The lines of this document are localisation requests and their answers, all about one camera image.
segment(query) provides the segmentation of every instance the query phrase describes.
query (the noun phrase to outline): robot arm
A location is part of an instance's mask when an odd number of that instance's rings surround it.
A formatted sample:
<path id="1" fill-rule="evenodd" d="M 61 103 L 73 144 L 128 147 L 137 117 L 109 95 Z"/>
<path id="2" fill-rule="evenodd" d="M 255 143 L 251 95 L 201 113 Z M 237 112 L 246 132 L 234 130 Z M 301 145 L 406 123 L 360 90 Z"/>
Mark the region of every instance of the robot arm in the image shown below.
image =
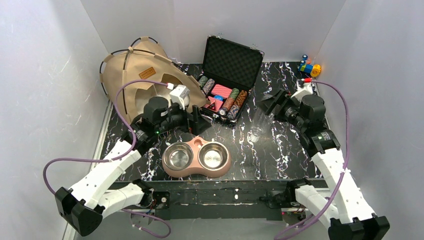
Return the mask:
<path id="1" fill-rule="evenodd" d="M 298 130 L 303 148 L 320 169 L 331 192 L 337 191 L 334 202 L 319 217 L 328 229 L 331 240 L 380 240 L 390 225 L 385 216 L 378 217 L 368 205 L 350 170 L 344 170 L 345 160 L 340 144 L 326 127 L 324 100 L 312 92 L 311 79 L 297 83 L 297 92 L 291 95 L 280 90 L 266 95 L 258 103 L 264 114 L 273 114 L 277 121 L 289 122 Z M 336 185 L 341 173 L 343 181 Z M 287 202 L 298 202 L 318 215 L 328 200 L 321 196 L 307 179 L 297 179 L 287 184 L 284 192 Z"/>
<path id="2" fill-rule="evenodd" d="M 153 189 L 141 179 L 127 186 L 106 193 L 125 169 L 138 161 L 157 141 L 158 135 L 176 127 L 198 135 L 210 126 L 192 106 L 187 112 L 189 89 L 178 85 L 170 93 L 173 104 L 163 97 L 152 97 L 144 106 L 143 114 L 130 125 L 135 133 L 135 146 L 125 156 L 109 162 L 99 163 L 91 172 L 69 189 L 61 187 L 55 192 L 59 214 L 81 236 L 91 234 L 112 213 L 131 205 L 150 206 L 154 200 Z M 132 148 L 133 135 L 124 132 L 121 139 L 104 159 L 114 159 Z"/>
<path id="3" fill-rule="evenodd" d="M 130 147 L 128 142 L 118 141 L 105 158 L 119 156 Z M 105 193 L 125 169 L 140 158 L 140 153 L 132 150 L 119 160 L 99 163 L 69 189 L 61 187 L 54 195 L 59 214 L 84 237 L 91 234 L 110 214 L 148 201 L 147 196 L 151 191 L 142 181 Z"/>

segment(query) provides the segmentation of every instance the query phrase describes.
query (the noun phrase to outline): stainless steel bowl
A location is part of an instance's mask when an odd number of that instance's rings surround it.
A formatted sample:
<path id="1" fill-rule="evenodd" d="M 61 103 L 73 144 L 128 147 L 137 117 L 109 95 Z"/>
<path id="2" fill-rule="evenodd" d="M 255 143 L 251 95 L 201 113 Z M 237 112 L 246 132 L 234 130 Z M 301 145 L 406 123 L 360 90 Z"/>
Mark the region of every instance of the stainless steel bowl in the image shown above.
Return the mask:
<path id="1" fill-rule="evenodd" d="M 205 169 L 220 169 L 228 161 L 228 150 L 219 142 L 209 142 L 203 145 L 198 152 L 198 160 Z"/>
<path id="2" fill-rule="evenodd" d="M 187 168 L 192 163 L 192 160 L 192 148 L 185 142 L 175 142 L 169 145 L 162 155 L 162 161 L 174 171 Z"/>

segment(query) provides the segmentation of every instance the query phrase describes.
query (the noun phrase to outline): poker chip case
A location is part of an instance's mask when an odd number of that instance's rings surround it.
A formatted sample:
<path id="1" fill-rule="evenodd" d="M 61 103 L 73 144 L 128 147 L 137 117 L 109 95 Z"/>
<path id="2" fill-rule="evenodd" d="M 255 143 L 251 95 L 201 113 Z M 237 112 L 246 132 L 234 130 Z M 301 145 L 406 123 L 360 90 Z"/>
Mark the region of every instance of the poker chip case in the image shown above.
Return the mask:
<path id="1" fill-rule="evenodd" d="M 200 89 L 205 92 L 209 99 L 215 97 L 212 92 L 216 85 L 238 89 L 240 92 L 245 91 L 247 95 L 235 116 L 234 113 L 231 117 L 228 116 L 229 114 L 221 115 L 217 109 L 209 109 L 207 105 L 201 107 L 200 111 L 223 123 L 235 124 L 249 100 L 263 59 L 264 52 L 260 50 L 223 39 L 220 36 L 209 36 L 203 57 L 203 74 L 197 78 L 197 81 L 205 76 L 208 79 L 213 79 L 214 84 L 208 92 L 204 91 L 202 84 Z"/>

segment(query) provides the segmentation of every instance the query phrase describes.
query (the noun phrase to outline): beige fabric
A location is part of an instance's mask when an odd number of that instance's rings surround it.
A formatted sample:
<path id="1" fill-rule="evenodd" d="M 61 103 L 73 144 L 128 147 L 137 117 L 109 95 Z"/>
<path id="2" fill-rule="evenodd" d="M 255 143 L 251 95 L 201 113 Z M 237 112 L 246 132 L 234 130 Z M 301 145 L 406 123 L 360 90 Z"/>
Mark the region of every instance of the beige fabric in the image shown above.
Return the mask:
<path id="1" fill-rule="evenodd" d="M 181 72 L 177 67 L 172 64 L 168 59 L 163 48 L 152 41 L 148 37 L 142 37 L 141 41 L 129 48 L 128 51 L 123 51 L 117 55 L 108 55 L 105 58 L 107 61 L 103 73 L 100 74 L 101 82 L 108 93 L 109 99 L 114 103 L 116 94 L 122 85 L 133 80 L 140 79 L 139 74 L 143 73 L 150 68 L 153 68 L 155 74 L 152 74 L 150 69 L 146 73 L 146 79 L 155 82 L 183 84 L 190 89 L 190 103 L 188 110 L 191 112 L 192 105 L 202 107 L 207 103 L 205 95 L 199 88 L 199 83 L 192 76 L 187 76 Z M 146 50 L 155 53 L 155 55 L 141 52 L 136 50 Z M 128 53 L 126 66 L 124 67 L 125 56 Z M 125 113 L 124 101 L 122 93 L 119 94 L 117 105 L 120 113 L 125 119 L 131 122 L 137 115 L 143 113 L 144 105 L 153 96 L 159 95 L 161 97 L 169 98 L 170 90 L 165 86 L 155 85 L 149 82 L 138 82 L 127 86 L 124 90 L 125 106 L 127 114 Z"/>

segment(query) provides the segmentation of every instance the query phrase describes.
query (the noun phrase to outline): poker chip stack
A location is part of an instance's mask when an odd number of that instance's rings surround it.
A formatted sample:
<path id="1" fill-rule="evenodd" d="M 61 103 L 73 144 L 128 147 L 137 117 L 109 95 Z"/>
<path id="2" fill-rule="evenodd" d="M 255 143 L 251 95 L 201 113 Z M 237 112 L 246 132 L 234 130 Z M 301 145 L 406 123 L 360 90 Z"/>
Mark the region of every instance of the poker chip stack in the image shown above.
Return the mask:
<path id="1" fill-rule="evenodd" d="M 208 81 L 208 78 L 206 76 L 201 76 L 199 80 L 200 87 L 203 88 L 203 86 L 206 84 L 207 81 Z"/>
<path id="2" fill-rule="evenodd" d="M 239 90 L 237 88 L 233 88 L 231 93 L 229 94 L 228 98 L 222 105 L 221 109 L 219 110 L 219 114 L 222 116 L 225 116 L 228 113 L 228 110 L 231 109 L 231 106 L 233 105 L 234 101 L 236 100 L 237 96 L 239 95 Z"/>
<path id="3" fill-rule="evenodd" d="M 246 100 L 246 96 L 248 93 L 245 90 L 242 90 L 237 98 L 234 101 L 234 104 L 230 108 L 227 117 L 231 120 L 236 119 L 236 115 L 239 112 L 240 108 L 242 107 L 243 102 Z"/>
<path id="4" fill-rule="evenodd" d="M 215 84 L 215 80 L 213 80 L 212 78 L 209 78 L 209 80 L 203 86 L 204 94 L 208 95 L 208 93 L 211 91 L 214 84 Z"/>

